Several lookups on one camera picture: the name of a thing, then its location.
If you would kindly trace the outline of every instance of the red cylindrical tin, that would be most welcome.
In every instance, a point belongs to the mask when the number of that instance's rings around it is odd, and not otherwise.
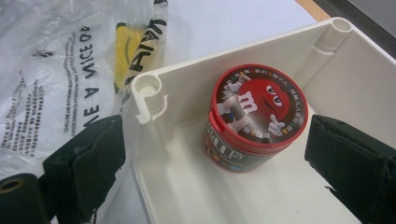
[[[275,68],[244,64],[216,83],[205,127],[205,149],[219,166],[251,171],[290,145],[304,130],[303,92]]]

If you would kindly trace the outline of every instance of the clear plastic bag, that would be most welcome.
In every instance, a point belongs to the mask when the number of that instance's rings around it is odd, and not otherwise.
[[[129,103],[128,88],[116,93],[115,87],[127,75],[117,80],[120,69],[114,64],[133,62],[129,56],[145,39],[150,20],[156,15],[166,20],[166,6],[156,6],[163,2],[13,0],[0,5],[0,178],[26,171],[41,175],[35,164],[92,122],[120,113],[121,104]],[[120,24],[136,48],[129,47],[126,56],[117,53]],[[154,51],[150,66],[139,72],[162,64],[162,46]]]

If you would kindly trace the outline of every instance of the white plastic bin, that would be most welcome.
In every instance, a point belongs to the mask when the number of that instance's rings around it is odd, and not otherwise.
[[[343,120],[396,147],[396,62],[341,18],[154,70],[132,85],[139,111],[133,165],[152,223],[359,223],[304,160],[309,123],[246,174],[219,168],[203,152],[216,80],[244,63],[296,80],[309,117]]]

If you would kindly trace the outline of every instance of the white table surface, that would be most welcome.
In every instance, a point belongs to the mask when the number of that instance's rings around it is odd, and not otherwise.
[[[163,66],[316,22],[294,0],[168,1]],[[103,223],[148,223],[131,175],[120,186]]]

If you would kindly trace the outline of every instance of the yellow logo on bag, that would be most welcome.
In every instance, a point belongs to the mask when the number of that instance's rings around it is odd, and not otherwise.
[[[125,23],[117,24],[116,58],[114,66],[114,89],[118,93],[125,85],[129,64],[139,46],[144,30],[128,27]]]

